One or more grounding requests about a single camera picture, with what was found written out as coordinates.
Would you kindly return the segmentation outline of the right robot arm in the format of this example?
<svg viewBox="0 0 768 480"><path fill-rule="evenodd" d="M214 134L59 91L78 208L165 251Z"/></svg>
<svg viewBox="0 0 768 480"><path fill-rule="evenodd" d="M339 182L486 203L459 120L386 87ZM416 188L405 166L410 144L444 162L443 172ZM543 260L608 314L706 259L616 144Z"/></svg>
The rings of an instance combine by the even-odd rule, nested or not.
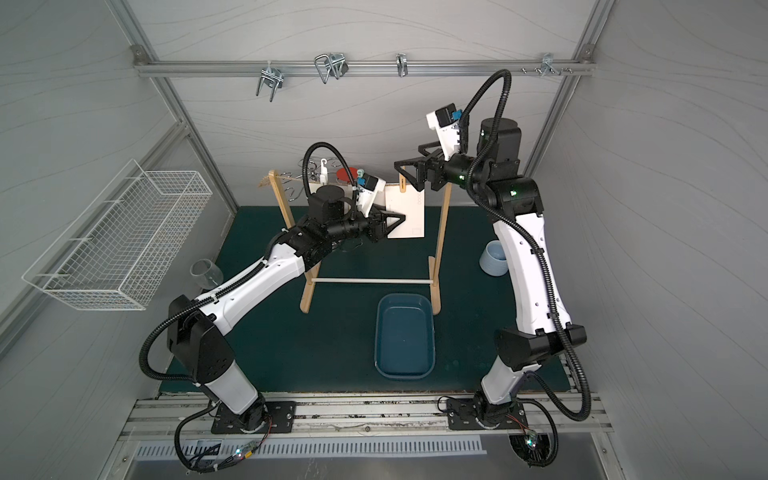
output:
<svg viewBox="0 0 768 480"><path fill-rule="evenodd" d="M463 110L449 104L428 114L438 139L420 146L420 157L397 161L395 170L416 190L454 184L489 218L512 282L516 326L500 329L496 358L475 396L478 422L495 426L502 408L517 402L520 387L536 381L554 406L573 421L591 413L592 398L576 347L586 340L562 304L549 264L543 202L536 182L518 171L521 131L504 116L512 74L501 69L481 85ZM564 355L581 393L569 409L538 374L547 359Z"/></svg>

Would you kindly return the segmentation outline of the white postcard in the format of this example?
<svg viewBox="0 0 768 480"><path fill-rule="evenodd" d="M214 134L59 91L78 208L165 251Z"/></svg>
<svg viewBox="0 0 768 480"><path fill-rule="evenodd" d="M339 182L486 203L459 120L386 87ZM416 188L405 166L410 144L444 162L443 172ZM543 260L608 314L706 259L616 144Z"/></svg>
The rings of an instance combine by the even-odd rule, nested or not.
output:
<svg viewBox="0 0 768 480"><path fill-rule="evenodd" d="M402 192L399 185L387 185L384 189L385 209L402 214L405 221L389 235L390 239L423 238L425 236L424 192L407 185Z"/></svg>

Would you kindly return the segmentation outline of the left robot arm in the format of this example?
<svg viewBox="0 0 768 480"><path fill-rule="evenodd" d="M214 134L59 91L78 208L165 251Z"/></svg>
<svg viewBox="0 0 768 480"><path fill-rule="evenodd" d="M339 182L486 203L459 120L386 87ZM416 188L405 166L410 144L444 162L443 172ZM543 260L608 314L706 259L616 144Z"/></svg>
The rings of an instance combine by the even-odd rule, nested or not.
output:
<svg viewBox="0 0 768 480"><path fill-rule="evenodd" d="M169 317L144 341L139 366L155 380L189 381L235 416L240 429L257 430L268 416L263 394L237 365L226 336L254 307L284 284L309 272L343 241L363 236L377 242L404 223L402 214L374 201L386 186L368 173L338 185L307 188L308 211L281 230L265 254L204 295L177 297Z"/></svg>

